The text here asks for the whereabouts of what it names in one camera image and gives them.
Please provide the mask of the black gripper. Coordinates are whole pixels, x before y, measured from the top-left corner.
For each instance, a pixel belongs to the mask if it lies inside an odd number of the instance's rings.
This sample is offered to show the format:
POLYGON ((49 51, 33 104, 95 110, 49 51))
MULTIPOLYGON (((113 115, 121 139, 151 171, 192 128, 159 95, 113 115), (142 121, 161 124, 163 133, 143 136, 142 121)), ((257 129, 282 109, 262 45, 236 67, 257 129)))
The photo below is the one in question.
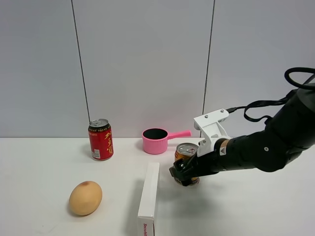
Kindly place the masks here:
POLYGON ((174 167, 169 168, 171 176, 182 186, 197 184, 197 177, 214 175, 218 172, 236 170, 236 161, 227 153, 228 139, 219 139, 214 146, 214 151, 197 157, 184 156, 174 162, 174 167), (190 176, 182 172, 190 170, 190 176))

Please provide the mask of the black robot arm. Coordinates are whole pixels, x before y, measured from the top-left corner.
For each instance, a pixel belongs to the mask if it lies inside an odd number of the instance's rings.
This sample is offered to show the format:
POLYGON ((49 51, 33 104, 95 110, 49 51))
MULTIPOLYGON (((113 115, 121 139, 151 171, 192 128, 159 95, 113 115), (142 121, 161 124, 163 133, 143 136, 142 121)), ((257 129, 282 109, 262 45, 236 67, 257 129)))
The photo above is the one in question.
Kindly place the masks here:
POLYGON ((257 168, 274 172, 315 144, 315 85, 299 88, 267 122, 263 131, 236 138, 219 138, 205 154, 177 160, 169 169, 184 186, 191 178, 222 171, 257 168))

